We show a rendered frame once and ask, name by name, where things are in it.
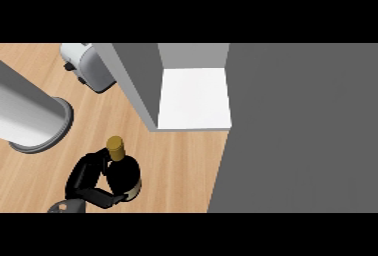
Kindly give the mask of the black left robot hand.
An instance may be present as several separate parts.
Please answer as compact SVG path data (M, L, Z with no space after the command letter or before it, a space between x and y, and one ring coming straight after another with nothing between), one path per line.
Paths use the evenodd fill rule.
M114 195L96 187L99 177L108 171L110 161L107 148L88 153L80 158L65 185L65 199L82 199L102 209L108 209L129 198L127 194Z

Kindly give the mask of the black wine bottle gold cap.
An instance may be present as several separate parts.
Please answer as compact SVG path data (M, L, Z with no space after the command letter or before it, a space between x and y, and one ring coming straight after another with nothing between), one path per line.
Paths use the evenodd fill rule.
M122 197L123 202L130 202L142 189L141 167L136 159L126 154L125 142L120 136L113 136L107 141L111 164L107 171L107 181L113 194Z

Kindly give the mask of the grey open cabinet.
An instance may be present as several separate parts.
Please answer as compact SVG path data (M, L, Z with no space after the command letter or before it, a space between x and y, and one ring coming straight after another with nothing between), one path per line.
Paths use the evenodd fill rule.
M98 43L95 49L150 131L231 129L226 43Z

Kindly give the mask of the dark grey cabinet door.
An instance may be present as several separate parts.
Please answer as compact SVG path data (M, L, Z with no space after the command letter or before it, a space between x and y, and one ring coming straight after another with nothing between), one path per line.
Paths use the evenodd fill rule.
M378 44L235 44L213 212L378 212Z

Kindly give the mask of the large grey cylinder appliance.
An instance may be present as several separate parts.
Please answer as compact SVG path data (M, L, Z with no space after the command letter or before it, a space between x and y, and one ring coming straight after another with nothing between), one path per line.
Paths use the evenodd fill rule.
M68 101L52 97L0 61L0 139L36 154L64 139L74 122Z

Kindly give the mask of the white toaster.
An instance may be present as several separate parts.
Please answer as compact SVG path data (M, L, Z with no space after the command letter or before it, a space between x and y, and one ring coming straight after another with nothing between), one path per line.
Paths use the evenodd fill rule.
M98 93L104 93L117 83L92 43L63 43L60 47L64 68L79 81Z

